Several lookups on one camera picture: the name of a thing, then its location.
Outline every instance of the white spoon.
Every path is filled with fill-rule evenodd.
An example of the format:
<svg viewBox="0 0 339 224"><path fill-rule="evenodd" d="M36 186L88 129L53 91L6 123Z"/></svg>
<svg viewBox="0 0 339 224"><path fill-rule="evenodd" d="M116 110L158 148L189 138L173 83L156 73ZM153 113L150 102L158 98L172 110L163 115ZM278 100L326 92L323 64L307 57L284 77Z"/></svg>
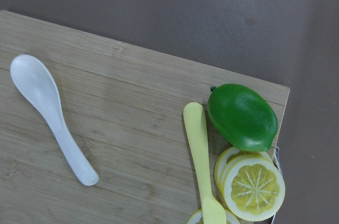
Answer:
<svg viewBox="0 0 339 224"><path fill-rule="evenodd" d="M99 176L69 133L57 85L45 65L33 56L19 55L10 71L17 89L46 120L76 177L86 186L96 184Z"/></svg>

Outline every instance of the yellow spoon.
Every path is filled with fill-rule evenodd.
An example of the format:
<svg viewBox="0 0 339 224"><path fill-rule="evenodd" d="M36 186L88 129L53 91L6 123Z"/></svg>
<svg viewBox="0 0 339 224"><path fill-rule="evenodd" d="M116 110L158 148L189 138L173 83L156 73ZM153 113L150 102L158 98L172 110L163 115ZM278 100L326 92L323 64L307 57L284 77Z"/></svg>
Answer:
<svg viewBox="0 0 339 224"><path fill-rule="evenodd" d="M199 103L191 102L185 106L183 115L198 180L203 223L225 224L225 210L212 194L205 111Z"/></svg>

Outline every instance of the wood grain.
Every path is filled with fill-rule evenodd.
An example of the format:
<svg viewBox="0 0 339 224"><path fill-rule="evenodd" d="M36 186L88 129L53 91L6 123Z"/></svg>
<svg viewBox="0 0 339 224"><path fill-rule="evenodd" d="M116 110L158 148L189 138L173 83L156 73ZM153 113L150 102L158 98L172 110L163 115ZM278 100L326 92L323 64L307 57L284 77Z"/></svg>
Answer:
<svg viewBox="0 0 339 224"><path fill-rule="evenodd" d="M12 83L21 53L54 77L69 130L99 173L95 186L76 179ZM259 92L280 129L285 86L1 11L0 223L186 223L200 202L182 110L206 107L210 86L224 83ZM212 174L229 144L207 122Z"/></svg>

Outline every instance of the cutting board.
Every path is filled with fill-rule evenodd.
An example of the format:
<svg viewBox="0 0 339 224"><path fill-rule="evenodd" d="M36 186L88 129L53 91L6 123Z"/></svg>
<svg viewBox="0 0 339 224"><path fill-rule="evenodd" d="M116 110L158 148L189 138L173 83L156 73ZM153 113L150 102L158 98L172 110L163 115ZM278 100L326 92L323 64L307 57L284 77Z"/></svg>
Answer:
<svg viewBox="0 0 339 224"><path fill-rule="evenodd" d="M54 77L69 130L100 176L95 186L76 179L44 119L15 88L9 67L21 53ZM280 129L285 86L1 11L0 222L186 223L200 201L182 111L193 101L206 108L210 87L224 83L261 94ZM212 171L230 145L208 117L207 127L220 197Z"/></svg>

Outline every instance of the yellow lemon slice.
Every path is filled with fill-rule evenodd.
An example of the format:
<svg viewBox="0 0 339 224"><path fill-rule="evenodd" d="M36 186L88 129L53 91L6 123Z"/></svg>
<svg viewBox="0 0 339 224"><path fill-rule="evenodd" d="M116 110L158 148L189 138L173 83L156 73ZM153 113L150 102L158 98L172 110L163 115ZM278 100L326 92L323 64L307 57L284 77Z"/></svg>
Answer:
<svg viewBox="0 0 339 224"><path fill-rule="evenodd" d="M272 159L268 153L265 151L240 151L236 147L230 147L227 150L225 150L217 159L216 165L215 165L215 171L214 171L214 178L216 181L216 185L218 189L222 192L222 185L225 181L226 174L228 172L228 168L230 163L234 158L237 158L238 156L244 156L244 155L257 155L262 156L268 161L272 162Z"/></svg>
<svg viewBox="0 0 339 224"><path fill-rule="evenodd" d="M239 220L233 213L225 209L226 224L240 224ZM187 224L203 224L202 211L199 209L196 211L187 221Z"/></svg>
<svg viewBox="0 0 339 224"><path fill-rule="evenodd" d="M267 159L253 155L237 157L223 187L230 211L247 221L273 216L285 197L285 183L278 169Z"/></svg>

